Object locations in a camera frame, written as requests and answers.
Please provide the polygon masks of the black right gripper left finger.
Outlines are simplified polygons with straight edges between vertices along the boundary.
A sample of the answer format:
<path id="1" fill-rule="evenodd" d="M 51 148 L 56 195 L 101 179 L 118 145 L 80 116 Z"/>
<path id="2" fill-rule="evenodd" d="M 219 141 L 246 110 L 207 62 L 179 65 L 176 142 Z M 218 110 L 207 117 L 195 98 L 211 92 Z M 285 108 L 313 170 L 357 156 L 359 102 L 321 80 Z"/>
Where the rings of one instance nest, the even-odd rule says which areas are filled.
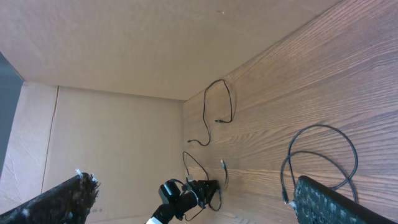
<path id="1" fill-rule="evenodd" d="M 1 214 L 1 224 L 85 224 L 100 183 L 93 174 L 76 176 Z"/>

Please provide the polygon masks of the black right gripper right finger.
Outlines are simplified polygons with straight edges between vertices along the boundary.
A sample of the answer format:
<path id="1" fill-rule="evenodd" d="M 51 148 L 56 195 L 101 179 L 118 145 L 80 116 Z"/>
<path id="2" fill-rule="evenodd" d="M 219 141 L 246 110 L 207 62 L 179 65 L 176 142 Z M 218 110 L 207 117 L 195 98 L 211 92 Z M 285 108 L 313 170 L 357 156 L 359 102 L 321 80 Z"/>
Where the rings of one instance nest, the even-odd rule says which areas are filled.
<path id="1" fill-rule="evenodd" d="M 293 202 L 299 224 L 396 224 L 304 175 Z"/>

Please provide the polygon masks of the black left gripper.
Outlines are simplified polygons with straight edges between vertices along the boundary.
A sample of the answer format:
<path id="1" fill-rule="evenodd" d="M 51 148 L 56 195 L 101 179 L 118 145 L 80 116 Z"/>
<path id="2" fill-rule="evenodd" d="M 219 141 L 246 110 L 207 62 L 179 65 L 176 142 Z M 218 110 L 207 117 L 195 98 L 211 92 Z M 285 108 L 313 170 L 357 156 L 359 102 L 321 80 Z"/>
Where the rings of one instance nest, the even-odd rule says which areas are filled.
<path id="1" fill-rule="evenodd" d="M 214 194 L 220 189 L 217 180 L 192 180 L 187 182 L 187 189 L 193 191 L 200 207 L 211 203 Z"/>

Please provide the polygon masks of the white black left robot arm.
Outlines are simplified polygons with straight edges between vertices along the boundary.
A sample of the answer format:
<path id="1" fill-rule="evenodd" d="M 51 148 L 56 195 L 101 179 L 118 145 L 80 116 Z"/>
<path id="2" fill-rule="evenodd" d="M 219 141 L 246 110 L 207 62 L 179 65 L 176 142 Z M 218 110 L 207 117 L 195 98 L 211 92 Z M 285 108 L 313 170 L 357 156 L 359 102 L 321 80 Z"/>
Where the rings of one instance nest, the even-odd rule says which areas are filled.
<path id="1" fill-rule="evenodd" d="M 195 218 L 206 207 L 214 211 L 211 201 L 216 193 L 221 195 L 221 188 L 217 180 L 187 180 L 183 183 L 177 179 L 170 179 L 159 187 L 159 195 L 162 204 L 152 214 L 146 224 L 168 224 L 173 218 L 187 222 L 186 213 L 200 207 L 200 211 L 194 215 Z"/>

